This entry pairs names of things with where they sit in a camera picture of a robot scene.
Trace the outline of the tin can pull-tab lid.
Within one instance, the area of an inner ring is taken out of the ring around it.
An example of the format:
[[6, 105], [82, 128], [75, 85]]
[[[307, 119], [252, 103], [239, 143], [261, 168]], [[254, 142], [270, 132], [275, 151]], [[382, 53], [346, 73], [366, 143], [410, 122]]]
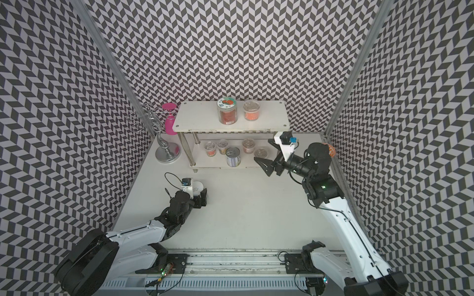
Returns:
[[226, 151], [227, 165], [229, 167], [238, 167], [241, 163], [241, 153], [237, 147], [229, 147]]

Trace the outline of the clear cup orange contents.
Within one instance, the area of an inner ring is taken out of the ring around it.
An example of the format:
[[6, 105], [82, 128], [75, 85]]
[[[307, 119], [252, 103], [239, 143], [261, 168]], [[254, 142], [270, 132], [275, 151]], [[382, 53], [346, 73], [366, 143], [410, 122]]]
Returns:
[[256, 121], [260, 116], [260, 104], [258, 101], [249, 100], [243, 104], [244, 118], [247, 121]]

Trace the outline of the red jar with printed lid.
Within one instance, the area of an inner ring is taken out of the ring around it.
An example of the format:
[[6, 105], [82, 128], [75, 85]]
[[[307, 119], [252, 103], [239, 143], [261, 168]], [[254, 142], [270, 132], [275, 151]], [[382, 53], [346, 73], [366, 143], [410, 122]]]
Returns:
[[237, 122], [237, 101], [231, 97], [223, 97], [217, 101], [218, 118], [220, 123], [232, 125]]

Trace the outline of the small cup red contents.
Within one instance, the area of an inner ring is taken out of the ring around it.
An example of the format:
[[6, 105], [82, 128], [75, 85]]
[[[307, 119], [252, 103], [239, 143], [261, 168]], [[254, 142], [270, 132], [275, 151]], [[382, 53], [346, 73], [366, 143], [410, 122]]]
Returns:
[[213, 157], [216, 155], [216, 149], [217, 149], [217, 145], [215, 142], [213, 141], [208, 141], [205, 143], [204, 145], [204, 150], [206, 152], [206, 155], [208, 157]]

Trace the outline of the white lid seed jar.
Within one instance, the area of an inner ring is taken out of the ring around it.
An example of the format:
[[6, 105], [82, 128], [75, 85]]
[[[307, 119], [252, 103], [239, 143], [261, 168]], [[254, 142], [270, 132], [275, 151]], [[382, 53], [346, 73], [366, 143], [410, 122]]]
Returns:
[[200, 181], [192, 181], [192, 190], [193, 190], [193, 196], [199, 196], [201, 192], [204, 190], [204, 185]]

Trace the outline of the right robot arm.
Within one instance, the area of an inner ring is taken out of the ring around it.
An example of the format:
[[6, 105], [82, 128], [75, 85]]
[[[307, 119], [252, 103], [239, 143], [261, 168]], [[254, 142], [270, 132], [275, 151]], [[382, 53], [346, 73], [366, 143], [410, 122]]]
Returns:
[[408, 280], [394, 271], [375, 250], [350, 209], [342, 189], [329, 173], [330, 145], [312, 143], [301, 157], [295, 154], [297, 139], [276, 135], [269, 144], [278, 150], [274, 160], [254, 160], [267, 176], [284, 171], [301, 176], [301, 186], [309, 204], [331, 223], [348, 261], [333, 255], [322, 243], [311, 242], [302, 249], [308, 267], [324, 272], [346, 296], [403, 296]]

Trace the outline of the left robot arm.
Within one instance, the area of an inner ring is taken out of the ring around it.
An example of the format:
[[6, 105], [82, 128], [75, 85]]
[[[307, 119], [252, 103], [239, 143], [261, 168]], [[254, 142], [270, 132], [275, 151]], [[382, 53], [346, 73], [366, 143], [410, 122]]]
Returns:
[[164, 267], [168, 251], [161, 243], [180, 230], [193, 209], [207, 205], [207, 196], [207, 189], [197, 196], [177, 191], [170, 205], [142, 226], [90, 231], [55, 268], [55, 280], [71, 296], [92, 296], [108, 281]]

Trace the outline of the small cup front right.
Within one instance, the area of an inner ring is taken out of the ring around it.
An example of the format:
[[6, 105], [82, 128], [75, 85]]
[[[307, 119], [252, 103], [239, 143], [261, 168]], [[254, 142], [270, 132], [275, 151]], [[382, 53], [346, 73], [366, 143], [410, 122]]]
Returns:
[[269, 156], [269, 152], [266, 148], [257, 148], [254, 151], [254, 156], [262, 159], [266, 159]]

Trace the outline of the small cup back right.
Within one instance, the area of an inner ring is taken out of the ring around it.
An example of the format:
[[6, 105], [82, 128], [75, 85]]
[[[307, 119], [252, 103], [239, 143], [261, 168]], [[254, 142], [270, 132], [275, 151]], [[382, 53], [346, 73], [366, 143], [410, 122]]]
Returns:
[[256, 148], [256, 142], [254, 139], [246, 138], [242, 141], [242, 146], [245, 154], [253, 154]]

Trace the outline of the orange patterned bowl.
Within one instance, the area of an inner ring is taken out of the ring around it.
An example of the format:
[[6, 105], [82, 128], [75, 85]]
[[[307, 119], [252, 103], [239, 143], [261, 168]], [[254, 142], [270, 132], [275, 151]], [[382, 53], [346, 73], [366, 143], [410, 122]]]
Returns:
[[336, 155], [336, 150], [331, 144], [326, 144], [329, 149], [329, 155], [330, 157], [334, 157]]

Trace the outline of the pink upside-down cup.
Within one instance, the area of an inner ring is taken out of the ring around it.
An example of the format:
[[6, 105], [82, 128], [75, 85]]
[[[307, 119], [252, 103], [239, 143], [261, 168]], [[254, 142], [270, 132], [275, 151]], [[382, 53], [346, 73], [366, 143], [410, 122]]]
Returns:
[[177, 108], [177, 105], [172, 102], [168, 102], [162, 105], [163, 110], [167, 114], [165, 119], [165, 132], [168, 135], [176, 135], [177, 133], [174, 131], [173, 126], [175, 122], [174, 111]]

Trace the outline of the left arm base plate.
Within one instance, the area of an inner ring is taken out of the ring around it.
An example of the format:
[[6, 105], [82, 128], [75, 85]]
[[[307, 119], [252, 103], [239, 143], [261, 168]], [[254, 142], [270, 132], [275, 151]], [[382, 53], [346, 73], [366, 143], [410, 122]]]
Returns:
[[152, 267], [135, 271], [137, 275], [158, 275], [162, 274], [167, 267], [173, 275], [182, 275], [187, 267], [188, 254], [168, 254], [159, 257]]

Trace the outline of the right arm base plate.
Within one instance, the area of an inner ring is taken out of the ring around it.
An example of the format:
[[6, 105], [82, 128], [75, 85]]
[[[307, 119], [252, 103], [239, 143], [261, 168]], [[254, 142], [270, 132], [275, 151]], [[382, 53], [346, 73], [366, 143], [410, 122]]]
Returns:
[[284, 254], [283, 259], [286, 273], [289, 275], [295, 275], [296, 273], [323, 274], [323, 271], [316, 269], [309, 262], [304, 261], [301, 254]]

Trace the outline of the aluminium corner post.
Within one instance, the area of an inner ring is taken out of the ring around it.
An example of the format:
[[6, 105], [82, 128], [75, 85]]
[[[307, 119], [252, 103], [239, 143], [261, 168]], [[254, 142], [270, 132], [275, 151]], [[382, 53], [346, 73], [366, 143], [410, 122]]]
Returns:
[[383, 24], [385, 23], [385, 20], [388, 17], [394, 3], [394, 0], [383, 0], [381, 2], [381, 6], [375, 15], [374, 22], [373, 24], [371, 24], [367, 37], [362, 44], [360, 53], [357, 59], [355, 60], [353, 69], [351, 70], [350, 75], [348, 77], [348, 81], [343, 88], [343, 92], [328, 122], [327, 128], [324, 132], [324, 136], [326, 138], [330, 137], [334, 127], [336, 126], [336, 123], [340, 115], [342, 114], [346, 103], [348, 102], [349, 96], [351, 95], [354, 89], [355, 83], [364, 67], [364, 64], [366, 63], [366, 60], [370, 55], [374, 43], [376, 42], [380, 30], [382, 29]]
[[92, 19], [89, 13], [89, 10], [85, 6], [85, 3], [79, 0], [71, 0], [70, 3], [73, 6], [75, 12], [80, 17], [80, 20], [86, 27], [88, 33], [92, 37], [96, 47], [98, 48], [99, 52], [102, 54], [104, 60], [106, 61], [109, 68], [111, 69], [111, 72], [114, 74], [120, 87], [123, 89], [123, 92], [126, 95], [129, 103], [131, 103], [134, 111], [137, 113], [137, 117], [142, 121], [142, 123], [144, 124], [149, 134], [151, 134], [152, 136], [155, 136], [152, 121], [150, 121], [150, 119], [146, 116], [146, 112], [142, 108], [142, 105], [140, 101], [138, 100], [138, 98], [135, 96], [135, 93], [133, 92], [124, 73], [122, 72], [122, 69], [119, 67], [114, 55], [109, 49], [101, 32], [97, 28], [95, 21]]

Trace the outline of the left aluminium corner post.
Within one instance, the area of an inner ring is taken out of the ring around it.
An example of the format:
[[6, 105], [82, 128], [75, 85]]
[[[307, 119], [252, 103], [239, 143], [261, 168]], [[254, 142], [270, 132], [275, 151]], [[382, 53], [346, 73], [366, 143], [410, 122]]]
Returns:
[[109, 68], [111, 69], [111, 72], [114, 74], [120, 87], [123, 89], [123, 92], [126, 95], [129, 103], [131, 103], [134, 111], [137, 113], [137, 117], [142, 121], [142, 123], [144, 124], [149, 134], [151, 134], [152, 136], [155, 136], [152, 121], [150, 121], [150, 119], [146, 116], [146, 112], [142, 108], [142, 105], [140, 101], [138, 100], [138, 98], [135, 96], [135, 93], [133, 92], [124, 73], [122, 72], [122, 69], [119, 67], [114, 55], [109, 49], [101, 32], [97, 28], [95, 21], [92, 19], [89, 13], [89, 10], [85, 6], [85, 3], [79, 0], [71, 0], [70, 3], [73, 6], [75, 12], [80, 17], [80, 20], [86, 27], [88, 33], [92, 37], [96, 47], [98, 48], [99, 52], [102, 54], [104, 60], [106, 61]]

